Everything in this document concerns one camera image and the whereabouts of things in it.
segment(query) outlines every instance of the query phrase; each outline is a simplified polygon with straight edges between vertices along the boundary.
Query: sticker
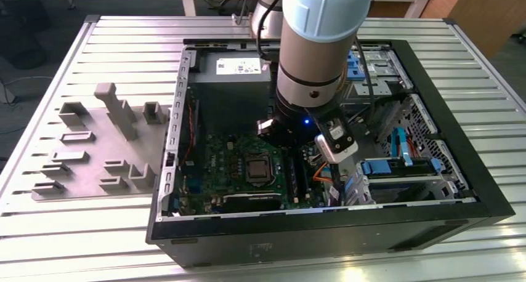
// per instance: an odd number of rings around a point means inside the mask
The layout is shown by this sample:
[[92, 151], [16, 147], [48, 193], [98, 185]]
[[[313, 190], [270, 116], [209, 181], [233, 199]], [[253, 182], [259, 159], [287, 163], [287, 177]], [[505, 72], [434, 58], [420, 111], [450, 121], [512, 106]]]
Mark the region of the sticker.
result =
[[259, 58], [221, 58], [217, 62], [218, 75], [261, 74], [262, 63]]
[[339, 198], [339, 191], [334, 187], [330, 188], [329, 193], [334, 197], [334, 199]]

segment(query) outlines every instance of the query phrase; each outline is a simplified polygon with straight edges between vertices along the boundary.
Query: white label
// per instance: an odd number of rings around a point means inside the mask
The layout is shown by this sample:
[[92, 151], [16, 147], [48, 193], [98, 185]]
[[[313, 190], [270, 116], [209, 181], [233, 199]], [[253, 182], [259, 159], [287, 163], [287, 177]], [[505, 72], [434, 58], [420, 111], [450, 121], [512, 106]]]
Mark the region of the white label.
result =
[[331, 194], [331, 196], [334, 197], [334, 199], [338, 199], [338, 197], [339, 197], [339, 191], [338, 191], [334, 187], [331, 187], [331, 188], [329, 189], [329, 193]]
[[259, 58], [221, 58], [217, 63], [218, 75], [261, 74], [262, 63]]
[[334, 127], [329, 132], [330, 132], [330, 136], [333, 136], [334, 140], [339, 139], [343, 136], [342, 126]]

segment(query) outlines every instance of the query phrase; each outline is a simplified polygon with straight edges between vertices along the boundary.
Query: wooden cabinet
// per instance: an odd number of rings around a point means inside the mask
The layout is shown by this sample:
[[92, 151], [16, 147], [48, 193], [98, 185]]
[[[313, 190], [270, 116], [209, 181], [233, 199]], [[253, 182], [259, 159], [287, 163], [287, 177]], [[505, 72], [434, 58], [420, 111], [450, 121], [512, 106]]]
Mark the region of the wooden cabinet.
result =
[[486, 57], [526, 21], [526, 0], [430, 0], [422, 18], [452, 18]]

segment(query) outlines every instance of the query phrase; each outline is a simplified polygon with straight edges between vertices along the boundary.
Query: green circuit board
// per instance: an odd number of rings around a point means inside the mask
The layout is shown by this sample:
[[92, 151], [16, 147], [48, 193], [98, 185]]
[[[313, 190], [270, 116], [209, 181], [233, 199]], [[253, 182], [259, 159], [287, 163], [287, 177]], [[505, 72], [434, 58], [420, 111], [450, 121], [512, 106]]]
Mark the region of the green circuit board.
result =
[[[262, 183], [250, 182], [250, 160], [265, 160], [270, 179]], [[282, 209], [315, 206], [314, 191], [309, 199], [289, 197], [286, 166], [281, 149], [269, 145], [255, 134], [213, 135], [206, 137], [205, 172], [202, 178], [187, 179], [190, 206], [195, 214], [210, 214], [213, 204], [221, 197], [237, 193], [278, 193], [282, 195]]]

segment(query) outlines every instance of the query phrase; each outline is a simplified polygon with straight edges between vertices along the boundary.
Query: aluminum table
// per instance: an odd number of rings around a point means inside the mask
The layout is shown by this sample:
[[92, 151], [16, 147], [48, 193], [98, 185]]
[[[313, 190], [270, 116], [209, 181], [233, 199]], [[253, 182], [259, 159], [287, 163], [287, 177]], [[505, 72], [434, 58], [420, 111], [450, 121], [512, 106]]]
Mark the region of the aluminum table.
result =
[[370, 18], [362, 39], [405, 39], [517, 215], [424, 251], [185, 270], [145, 242], [151, 195], [36, 203], [35, 178], [66, 125], [63, 102], [117, 83], [131, 105], [170, 105], [183, 38], [250, 38], [227, 17], [88, 17], [0, 176], [0, 278], [12, 281], [518, 281], [526, 271], [525, 103], [442, 20]]

